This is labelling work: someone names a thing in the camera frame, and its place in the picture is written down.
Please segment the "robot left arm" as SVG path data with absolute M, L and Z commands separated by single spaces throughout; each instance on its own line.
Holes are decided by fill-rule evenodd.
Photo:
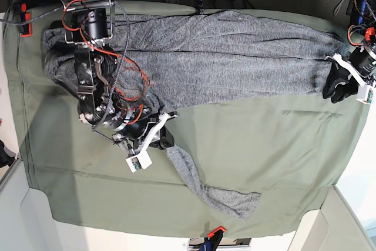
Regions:
M 356 100 L 375 103 L 375 0 L 350 0 L 347 8 L 350 26 L 347 42 L 354 48 L 348 55 L 335 53 L 322 96 L 338 103 L 356 95 Z

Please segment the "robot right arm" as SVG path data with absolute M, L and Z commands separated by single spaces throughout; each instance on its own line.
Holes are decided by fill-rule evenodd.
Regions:
M 165 124 L 176 113 L 153 113 L 143 104 L 133 106 L 146 92 L 146 75 L 125 52 L 115 52 L 108 44 L 115 35 L 116 0 L 60 1 L 65 41 L 76 47 L 80 119 L 92 130 L 99 126 L 113 130 L 111 141 L 130 156 L 149 146 L 160 150 L 173 147 L 174 137 Z M 140 93 L 129 98 L 117 88 L 120 72 L 126 66 L 141 78 Z

